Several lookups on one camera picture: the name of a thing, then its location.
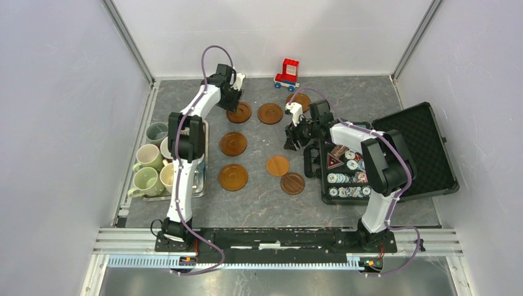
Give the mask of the light wooden coaster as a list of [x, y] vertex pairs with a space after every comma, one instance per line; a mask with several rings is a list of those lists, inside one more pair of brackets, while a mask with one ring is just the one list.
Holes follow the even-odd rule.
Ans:
[[290, 163], [283, 155], [274, 155], [266, 162], [266, 170], [272, 176], [284, 176], [290, 170]]

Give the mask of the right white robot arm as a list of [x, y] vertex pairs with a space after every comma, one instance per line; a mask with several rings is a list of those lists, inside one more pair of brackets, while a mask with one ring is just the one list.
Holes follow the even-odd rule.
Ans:
[[286, 127], [284, 148], [298, 150], [311, 140], [330, 141], [353, 149], [363, 157], [369, 202], [358, 221], [356, 244], [371, 252], [389, 231], [390, 217], [400, 196], [417, 177], [417, 168], [401, 132], [374, 131], [343, 120], [334, 119], [325, 100], [310, 104], [311, 118], [303, 114], [302, 105], [288, 102], [285, 113], [292, 122]]

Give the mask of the dark wooden coaster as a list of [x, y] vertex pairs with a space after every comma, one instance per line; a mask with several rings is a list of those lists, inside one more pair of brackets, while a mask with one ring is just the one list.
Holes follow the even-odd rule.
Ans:
[[280, 186], [286, 194], [297, 195], [304, 190], [305, 180], [302, 175], [290, 172], [281, 178]]

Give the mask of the brown wooden coaster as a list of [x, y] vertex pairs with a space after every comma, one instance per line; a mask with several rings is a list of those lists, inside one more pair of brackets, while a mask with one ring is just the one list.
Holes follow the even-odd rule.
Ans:
[[279, 123], [283, 118], [283, 114], [282, 108], [272, 102], [261, 105], [257, 111], [258, 119], [266, 125]]
[[242, 133], [226, 133], [220, 140], [220, 149], [227, 156], [235, 157], [247, 148], [247, 139]]
[[227, 111], [226, 117], [231, 123], [244, 123], [250, 119], [252, 109], [248, 103], [240, 102], [235, 112]]
[[[290, 94], [288, 95], [287, 99], [286, 99], [286, 104], [285, 104], [285, 107], [287, 105], [287, 103], [289, 103], [293, 97], [294, 93], [293, 94]], [[300, 92], [298, 93], [295, 97], [294, 97], [294, 100], [292, 101], [293, 103], [298, 103], [302, 106], [302, 113], [306, 113], [308, 110], [309, 110], [309, 105], [311, 104], [311, 99], [309, 98], [309, 96], [307, 96], [306, 94]]]
[[247, 170], [240, 164], [229, 164], [224, 166], [218, 180], [223, 189], [227, 191], [238, 191], [248, 182], [249, 176]]

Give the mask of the light green mug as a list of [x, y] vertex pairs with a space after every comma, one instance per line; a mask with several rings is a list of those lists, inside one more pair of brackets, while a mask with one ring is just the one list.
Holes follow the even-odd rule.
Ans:
[[163, 155], [155, 144], [145, 144], [136, 152], [136, 161], [133, 171], [138, 172], [140, 168], [153, 168], [160, 172], [163, 168]]

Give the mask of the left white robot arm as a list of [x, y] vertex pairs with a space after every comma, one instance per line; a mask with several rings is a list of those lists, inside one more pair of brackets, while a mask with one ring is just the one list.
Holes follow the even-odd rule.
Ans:
[[230, 65], [218, 64], [216, 72], [204, 76], [200, 88], [188, 105], [168, 117], [168, 148], [173, 157], [173, 189], [167, 217], [160, 237], [179, 251], [189, 250], [194, 235], [189, 230], [192, 220], [192, 187], [198, 164], [205, 156], [204, 119], [215, 106], [235, 112], [243, 95], [246, 75]]

